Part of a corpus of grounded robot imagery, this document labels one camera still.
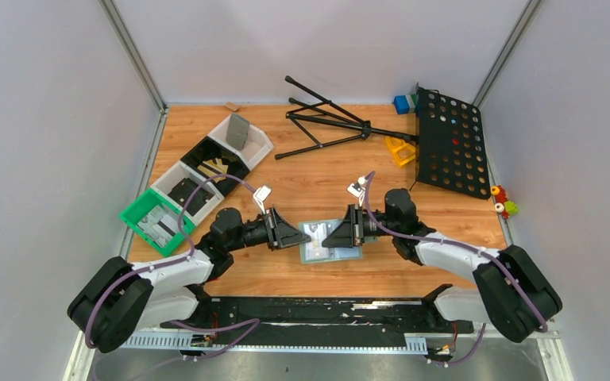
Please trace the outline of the gold cards in black bin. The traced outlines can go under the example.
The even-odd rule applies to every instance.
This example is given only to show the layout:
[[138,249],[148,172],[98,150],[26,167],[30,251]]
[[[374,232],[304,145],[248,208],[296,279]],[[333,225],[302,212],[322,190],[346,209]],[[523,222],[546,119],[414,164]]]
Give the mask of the gold cards in black bin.
[[226,174],[228,172],[228,165],[224,164],[220,158],[213,158],[201,162],[196,166],[196,169],[206,177],[211,177],[213,175]]

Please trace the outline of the red yellow green toy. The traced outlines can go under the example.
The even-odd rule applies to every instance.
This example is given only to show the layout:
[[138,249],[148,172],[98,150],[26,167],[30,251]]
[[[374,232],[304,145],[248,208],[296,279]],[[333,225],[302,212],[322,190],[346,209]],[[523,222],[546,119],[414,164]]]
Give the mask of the red yellow green toy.
[[505,220],[508,220],[511,216],[517,215],[519,207],[513,202],[501,186],[493,186],[490,188],[491,195],[494,198],[495,211]]

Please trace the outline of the blue toy block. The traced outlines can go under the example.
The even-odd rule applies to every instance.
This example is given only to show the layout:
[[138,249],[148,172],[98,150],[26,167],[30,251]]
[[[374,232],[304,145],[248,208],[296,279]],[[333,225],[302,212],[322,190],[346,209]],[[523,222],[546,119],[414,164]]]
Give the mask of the blue toy block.
[[417,94],[397,95],[394,97],[392,104],[394,105],[397,114],[414,114],[418,104]]

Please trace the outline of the black folding tripod stand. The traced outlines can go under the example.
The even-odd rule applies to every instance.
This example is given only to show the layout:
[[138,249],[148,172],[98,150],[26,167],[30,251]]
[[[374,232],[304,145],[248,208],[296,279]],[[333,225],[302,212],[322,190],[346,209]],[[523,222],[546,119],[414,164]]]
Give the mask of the black folding tripod stand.
[[[356,114],[351,113],[332,100],[315,92],[310,87],[303,85],[290,75],[285,75],[284,81],[317,100],[316,103],[310,104],[290,97],[288,102],[291,105],[296,106],[296,108],[287,111],[284,115],[286,119],[288,119],[312,141],[313,145],[289,152],[277,153],[274,155],[276,160],[283,160],[288,157],[297,156],[324,148],[330,148],[357,140],[368,140],[372,135],[396,138],[414,145],[418,145],[420,143],[420,136],[417,134],[402,133],[373,127],[370,120],[362,119]],[[342,129],[345,131],[355,132],[355,134],[350,137],[343,137],[337,140],[322,141],[307,129],[307,125]]]

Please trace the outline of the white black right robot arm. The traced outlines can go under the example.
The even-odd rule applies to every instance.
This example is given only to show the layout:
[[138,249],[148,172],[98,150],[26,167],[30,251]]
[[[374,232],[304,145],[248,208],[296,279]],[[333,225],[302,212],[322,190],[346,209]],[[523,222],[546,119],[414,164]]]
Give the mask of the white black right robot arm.
[[323,246],[359,248],[369,237],[390,236],[406,261],[437,267],[474,283],[473,289],[448,286],[436,294],[434,308],[447,321],[491,324],[519,343],[533,332],[545,332],[562,300],[527,251],[518,245],[484,248],[453,240],[427,226],[417,214],[408,190],[389,190],[384,210],[350,205],[342,222]]

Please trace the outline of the small wooden block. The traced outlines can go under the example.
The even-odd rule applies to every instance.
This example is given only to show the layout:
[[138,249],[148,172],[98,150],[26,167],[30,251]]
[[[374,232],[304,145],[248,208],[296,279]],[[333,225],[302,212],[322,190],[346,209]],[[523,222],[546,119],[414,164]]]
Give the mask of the small wooden block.
[[231,112],[238,112],[240,110],[240,106],[232,102],[227,102],[225,107]]

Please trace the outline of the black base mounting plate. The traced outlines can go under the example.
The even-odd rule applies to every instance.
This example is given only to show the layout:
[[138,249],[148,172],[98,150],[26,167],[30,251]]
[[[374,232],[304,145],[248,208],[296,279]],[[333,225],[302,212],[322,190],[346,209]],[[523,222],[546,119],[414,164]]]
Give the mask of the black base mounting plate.
[[183,323],[224,329],[259,319],[239,340],[259,347],[391,348],[406,344],[408,334],[436,333],[452,338],[473,332],[468,321],[450,322],[425,298],[211,297]]

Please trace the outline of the black perforated music stand tray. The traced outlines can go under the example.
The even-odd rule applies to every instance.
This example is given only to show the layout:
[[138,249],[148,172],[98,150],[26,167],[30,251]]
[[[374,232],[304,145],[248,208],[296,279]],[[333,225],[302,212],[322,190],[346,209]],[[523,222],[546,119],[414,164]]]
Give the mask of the black perforated music stand tray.
[[483,118],[473,104],[417,88],[419,157],[415,181],[487,200],[491,197]]

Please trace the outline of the black item in white bin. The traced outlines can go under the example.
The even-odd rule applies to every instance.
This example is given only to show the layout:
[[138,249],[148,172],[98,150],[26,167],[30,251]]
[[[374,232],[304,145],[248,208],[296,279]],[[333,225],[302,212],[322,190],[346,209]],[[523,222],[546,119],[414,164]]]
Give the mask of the black item in white bin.
[[[168,196],[180,206],[184,206],[197,186],[198,184],[192,179],[182,179],[172,188]],[[197,214],[213,197],[213,193],[201,188],[187,204],[187,212],[191,216]]]

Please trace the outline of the black plastic bin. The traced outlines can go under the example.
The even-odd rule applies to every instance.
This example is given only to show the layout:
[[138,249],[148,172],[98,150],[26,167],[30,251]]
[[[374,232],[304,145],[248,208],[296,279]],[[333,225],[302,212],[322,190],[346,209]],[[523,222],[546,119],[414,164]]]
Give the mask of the black plastic bin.
[[227,174],[245,179],[249,174],[249,167],[240,156],[209,137],[203,138],[181,156],[180,163],[185,177],[182,179],[183,185],[177,185],[169,192],[172,198],[175,197],[174,191],[188,196],[202,180],[212,175]]

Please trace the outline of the white plastic bin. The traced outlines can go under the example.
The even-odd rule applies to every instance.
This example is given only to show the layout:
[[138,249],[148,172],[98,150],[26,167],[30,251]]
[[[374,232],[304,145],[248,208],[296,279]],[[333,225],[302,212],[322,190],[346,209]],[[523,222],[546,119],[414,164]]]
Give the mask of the white plastic bin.
[[[151,188],[172,203],[176,212],[180,212],[204,179],[206,179],[204,174],[177,161],[151,185]],[[205,183],[187,204],[185,215],[194,225],[200,225],[221,204],[223,196],[214,185],[214,182]]]
[[252,171],[274,149],[274,145],[263,130],[249,122],[249,135],[245,147],[241,151],[230,147],[226,143],[226,130],[229,118],[230,115],[214,127],[207,136],[238,156],[247,168]]

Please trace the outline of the grey card holder in bin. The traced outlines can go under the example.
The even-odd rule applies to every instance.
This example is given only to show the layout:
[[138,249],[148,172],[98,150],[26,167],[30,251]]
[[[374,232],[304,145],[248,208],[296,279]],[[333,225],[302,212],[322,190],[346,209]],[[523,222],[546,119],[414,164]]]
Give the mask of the grey card holder in bin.
[[226,130],[226,143],[230,147],[241,151],[248,140],[249,126],[250,123],[248,120],[239,114],[232,113]]

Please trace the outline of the green plastic bin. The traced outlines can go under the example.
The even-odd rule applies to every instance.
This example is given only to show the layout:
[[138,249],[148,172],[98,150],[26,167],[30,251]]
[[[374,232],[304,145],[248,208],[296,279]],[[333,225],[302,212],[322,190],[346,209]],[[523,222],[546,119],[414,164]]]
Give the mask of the green plastic bin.
[[164,257],[169,257],[183,243],[185,235],[192,233],[196,227],[188,217],[183,217],[181,233],[178,226],[180,208],[151,188],[138,196],[119,216]]

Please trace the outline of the silver cards in green bin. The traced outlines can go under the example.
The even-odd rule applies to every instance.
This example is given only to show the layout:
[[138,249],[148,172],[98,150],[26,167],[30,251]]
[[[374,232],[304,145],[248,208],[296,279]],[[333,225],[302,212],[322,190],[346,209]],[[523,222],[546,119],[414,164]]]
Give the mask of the silver cards in green bin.
[[152,208],[137,226],[159,248],[164,248],[178,233],[176,214],[163,206]]

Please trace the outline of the white blue credit card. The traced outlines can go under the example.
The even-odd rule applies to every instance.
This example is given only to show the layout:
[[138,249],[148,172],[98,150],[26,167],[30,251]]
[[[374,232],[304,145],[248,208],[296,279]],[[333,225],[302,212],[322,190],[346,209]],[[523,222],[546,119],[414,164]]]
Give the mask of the white blue credit card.
[[334,250],[322,245],[333,228],[333,220],[305,221],[299,223],[299,229],[306,233],[310,240],[299,246],[299,254],[304,264],[332,261]]

